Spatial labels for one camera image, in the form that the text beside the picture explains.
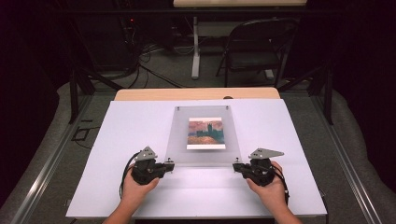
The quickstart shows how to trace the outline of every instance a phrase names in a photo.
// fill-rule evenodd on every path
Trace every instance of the gray carpet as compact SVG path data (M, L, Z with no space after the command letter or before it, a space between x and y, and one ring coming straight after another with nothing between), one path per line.
M191 55L175 55L174 53L157 51L150 55L149 62L143 65L158 74L164 75L185 87L222 87L223 76L215 77L219 66L220 56L205 54L203 50L201 60L201 76L192 80ZM134 80L135 74L129 77L116 79L123 87L128 87ZM244 86L252 83L267 83L262 74L249 74L245 77L234 76L230 78L230 86ZM63 152L50 182L41 195L38 203L30 214L28 223L70 223L72 219L66 218L66 200L72 199L83 172L85 162L90 153L102 120L106 114L109 102L114 98L115 92L104 84L93 82L97 92L93 97L80 96L80 101L88 102L87 109L81 111L76 126L67 124L70 118L68 85L61 87L58 92L61 96L57 114L43 140L35 157L32 159L28 170L14 189L5 205L0 211L0 222L10 223L20 208L23 200L32 187L35 179L40 174L51 153L62 146ZM133 88L174 88L173 85L163 81L160 77L141 70L140 76ZM325 200L329 207L330 223L368 223L366 215L362 212L356 192L350 185L345 171L342 168L336 153L336 144L329 133L328 125L323 122L315 100L307 96L304 91L282 93L294 122L297 134L303 145L305 156L317 181L318 187L326 194ZM335 92L332 112L334 129L346 149L361 183L367 189L371 202L379 214L382 223L396 223L393 211L396 209L396 196L382 184L375 173L375 169L367 161L364 141L361 137L359 126L352 114L347 109L343 97ZM72 141L70 135L63 143L67 129L89 129L85 141ZM325 217L302 217L304 223L325 224ZM76 223L101 223L102 220L78 220Z

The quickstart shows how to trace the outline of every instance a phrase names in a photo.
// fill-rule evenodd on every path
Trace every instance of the human hand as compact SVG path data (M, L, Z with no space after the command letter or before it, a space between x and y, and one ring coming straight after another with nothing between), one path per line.
M276 161L272 161L271 163L277 168L276 172L281 175L282 167ZM270 184L264 187L257 185L249 178L247 179L247 184L251 190L259 195L260 200L270 212L276 208L287 206L285 201L285 187L277 175Z
M276 162L271 161L277 169L276 172L282 176L282 167ZM289 210L285 200L285 187L282 180L276 175L273 182L262 187L251 179L247 179L247 184L251 190L257 193L264 206L274 216L279 224L301 224L302 222Z
M123 180L121 201L114 212L105 220L104 223L123 224L128 223L131 216L144 201L146 195L152 191L160 182L160 178L151 180L147 185L139 185L132 178L133 165L128 168L128 173Z
M141 204L146 197L146 195L157 187L160 182L160 178L155 178L147 185L140 185L134 181L132 178L132 170L134 165L128 168L128 173L126 174L123 182L121 202L129 203L139 203Z

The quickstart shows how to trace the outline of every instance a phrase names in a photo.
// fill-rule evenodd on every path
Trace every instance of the black curtain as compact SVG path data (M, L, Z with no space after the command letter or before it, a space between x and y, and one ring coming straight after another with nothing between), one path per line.
M307 0L306 8L313 10L345 10L354 1ZM294 78L302 76L313 68L320 66L329 57L334 39L343 22L345 22L343 17L334 17L334 15L330 14L327 16L301 17L283 77Z
M396 5L377 0L334 71L334 88L347 100L368 159L396 192Z
M2 1L0 7L0 204L35 155L70 69L59 52L44 2Z

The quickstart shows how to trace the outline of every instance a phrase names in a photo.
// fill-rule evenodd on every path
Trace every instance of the wooden desk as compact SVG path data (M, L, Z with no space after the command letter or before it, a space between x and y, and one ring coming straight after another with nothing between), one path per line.
M275 88L193 88L120 90L115 101L144 100L216 100L231 96L234 99L280 99Z

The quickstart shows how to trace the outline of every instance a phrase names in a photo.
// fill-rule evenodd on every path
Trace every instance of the black chair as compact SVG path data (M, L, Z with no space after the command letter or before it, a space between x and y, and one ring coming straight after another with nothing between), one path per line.
M229 71L260 73L276 69L276 87L297 28L295 19L254 20L236 26L228 37L216 76L225 68L224 87L227 87Z

